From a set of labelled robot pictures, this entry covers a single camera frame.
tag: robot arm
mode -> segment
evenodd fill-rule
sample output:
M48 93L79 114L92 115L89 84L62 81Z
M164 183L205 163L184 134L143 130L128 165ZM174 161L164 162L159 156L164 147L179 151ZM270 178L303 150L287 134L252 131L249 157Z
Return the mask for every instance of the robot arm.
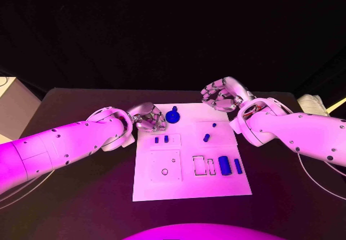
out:
M209 99L218 91L216 100ZM232 77L209 84L200 93L202 102L216 110L231 112L239 107L229 125L252 145L278 138L294 152L346 166L346 120L293 113L274 98L255 98Z
M86 121L0 144L0 194L99 149L111 151L131 144L133 123L147 132L164 130L164 117L150 102L133 107L128 112L105 107Z

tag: table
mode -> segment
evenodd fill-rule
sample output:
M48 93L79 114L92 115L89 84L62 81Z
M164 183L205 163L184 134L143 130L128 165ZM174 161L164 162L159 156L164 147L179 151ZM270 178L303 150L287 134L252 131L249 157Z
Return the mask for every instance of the table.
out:
M254 95L275 98L301 112L293 94ZM85 120L102 107L127 110L143 102L199 103L200 94L55 88L22 137ZM277 139L261 147L252 146L242 135L236 140L252 195L133 202L137 145L131 144L110 152L98 151L56 170L39 188L0 210L1 239L123 239L179 223L241 226L296 240L343 239L346 203L313 183L297 154ZM308 157L303 160L316 162Z

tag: black curtain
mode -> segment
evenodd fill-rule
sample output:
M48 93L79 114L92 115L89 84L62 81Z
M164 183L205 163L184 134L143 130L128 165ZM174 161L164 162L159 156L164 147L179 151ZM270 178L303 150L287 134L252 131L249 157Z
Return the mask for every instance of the black curtain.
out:
M1 72L40 98L52 88L200 90L225 76L251 91L319 94L346 46L345 5L330 1L0 5Z

